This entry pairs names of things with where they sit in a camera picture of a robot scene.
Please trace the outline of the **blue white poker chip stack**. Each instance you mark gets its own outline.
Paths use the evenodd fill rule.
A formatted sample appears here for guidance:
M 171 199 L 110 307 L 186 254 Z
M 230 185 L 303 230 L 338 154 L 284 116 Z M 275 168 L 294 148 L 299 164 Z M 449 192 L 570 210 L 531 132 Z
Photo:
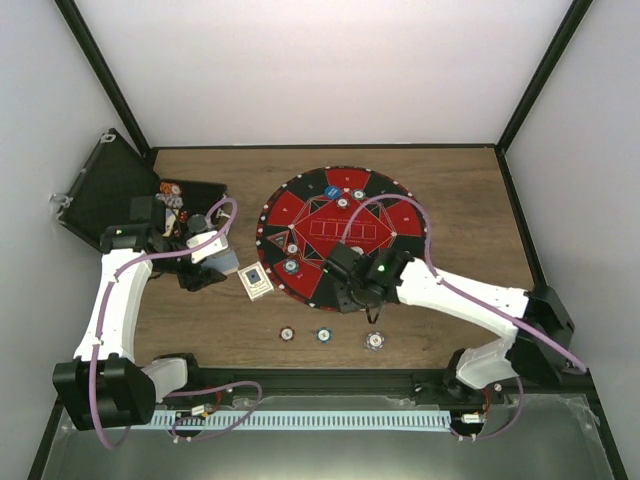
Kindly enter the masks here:
M 364 345 L 368 351 L 380 351 L 385 345 L 385 336 L 379 331 L 372 331 L 366 335 Z

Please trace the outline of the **blue patterned card deck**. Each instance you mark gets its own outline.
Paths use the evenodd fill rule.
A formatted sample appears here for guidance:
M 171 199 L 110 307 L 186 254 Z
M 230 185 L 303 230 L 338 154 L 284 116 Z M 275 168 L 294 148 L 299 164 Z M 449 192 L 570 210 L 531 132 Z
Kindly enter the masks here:
M 229 275 L 238 271 L 239 260 L 234 251 L 228 251 L 217 256 L 209 256 L 203 265 L 221 274 Z

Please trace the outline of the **teal poker chip stack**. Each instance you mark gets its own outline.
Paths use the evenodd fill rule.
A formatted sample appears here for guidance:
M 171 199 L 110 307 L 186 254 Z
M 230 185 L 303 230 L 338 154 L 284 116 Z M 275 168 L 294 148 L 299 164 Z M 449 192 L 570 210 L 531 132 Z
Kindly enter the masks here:
M 316 331 L 316 339 L 321 343 L 328 343 L 332 339 L 332 331 L 329 328 L 320 328 Z

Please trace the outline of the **single teal poker chip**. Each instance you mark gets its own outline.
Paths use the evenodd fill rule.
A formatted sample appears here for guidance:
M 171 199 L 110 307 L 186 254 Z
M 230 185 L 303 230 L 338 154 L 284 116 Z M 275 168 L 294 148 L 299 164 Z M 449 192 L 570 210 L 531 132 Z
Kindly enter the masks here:
M 295 259 L 289 258 L 283 262 L 283 269 L 286 274 L 293 275 L 299 271 L 299 264 Z

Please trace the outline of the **brown poker chip stack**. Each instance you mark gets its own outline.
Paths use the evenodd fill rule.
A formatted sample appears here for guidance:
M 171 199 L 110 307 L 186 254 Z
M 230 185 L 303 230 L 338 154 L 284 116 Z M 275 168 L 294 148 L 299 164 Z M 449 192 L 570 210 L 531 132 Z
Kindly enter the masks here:
M 290 327 L 284 327 L 280 330 L 280 338 L 287 342 L 291 341 L 295 336 L 295 331 Z

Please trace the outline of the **blue dealer button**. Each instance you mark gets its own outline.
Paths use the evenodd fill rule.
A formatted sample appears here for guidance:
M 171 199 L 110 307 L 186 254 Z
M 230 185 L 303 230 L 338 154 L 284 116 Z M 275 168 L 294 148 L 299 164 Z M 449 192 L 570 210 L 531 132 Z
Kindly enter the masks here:
M 339 198 L 341 194 L 342 189 L 333 185 L 328 186 L 324 191 L 324 195 L 331 200 Z

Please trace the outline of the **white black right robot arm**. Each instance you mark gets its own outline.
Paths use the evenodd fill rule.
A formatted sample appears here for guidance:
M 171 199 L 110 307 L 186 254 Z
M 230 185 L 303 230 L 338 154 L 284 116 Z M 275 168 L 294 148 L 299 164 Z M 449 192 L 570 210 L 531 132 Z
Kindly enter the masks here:
M 339 243 L 323 270 L 336 286 L 339 308 L 366 311 L 376 322 L 390 303 L 438 311 L 493 335 L 486 345 L 456 352 L 444 378 L 447 396 L 458 403 L 480 389 L 521 377 L 557 386 L 564 375 L 587 373 L 570 350 L 573 322 L 556 292 L 500 287 L 451 274 L 405 251 L 384 249 L 375 256 Z

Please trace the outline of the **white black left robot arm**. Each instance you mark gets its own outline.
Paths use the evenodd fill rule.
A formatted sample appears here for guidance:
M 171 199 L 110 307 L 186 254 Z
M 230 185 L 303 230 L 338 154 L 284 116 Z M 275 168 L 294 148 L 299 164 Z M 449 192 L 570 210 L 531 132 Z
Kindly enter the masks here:
M 107 428 L 144 425 L 170 394 L 184 404 L 203 395 L 205 381 L 192 371 L 190 354 L 169 354 L 146 367 L 137 366 L 136 324 L 154 271 L 175 275 L 188 291 L 224 279 L 224 274 L 204 263 L 227 250 L 231 224 L 217 228 L 214 216 L 224 205 L 235 204 L 222 198 L 206 213 L 191 215 L 186 240 L 165 237 L 165 206 L 154 197 L 133 199 L 129 221 L 105 229 L 100 239 L 101 279 L 91 318 L 72 359 L 56 364 L 52 377 L 78 430 L 101 434 Z

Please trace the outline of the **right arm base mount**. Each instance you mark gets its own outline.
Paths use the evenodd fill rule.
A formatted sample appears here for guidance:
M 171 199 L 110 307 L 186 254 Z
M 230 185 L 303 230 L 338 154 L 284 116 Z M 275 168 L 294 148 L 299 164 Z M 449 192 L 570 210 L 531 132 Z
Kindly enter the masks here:
M 420 379 L 412 386 L 413 397 L 421 404 L 445 406 L 480 406 L 500 403 L 503 395 L 490 389 L 474 390 L 458 380 Z

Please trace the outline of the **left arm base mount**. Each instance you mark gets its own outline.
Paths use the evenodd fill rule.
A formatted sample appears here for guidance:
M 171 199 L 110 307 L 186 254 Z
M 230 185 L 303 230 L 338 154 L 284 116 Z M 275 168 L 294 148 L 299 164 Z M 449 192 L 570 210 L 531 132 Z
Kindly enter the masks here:
M 200 404 L 219 404 L 228 401 L 234 393 L 235 387 L 225 382 L 205 383 L 196 385 L 187 383 L 184 387 L 169 392 L 162 399 L 157 400 L 159 405 L 169 406 L 196 406 Z

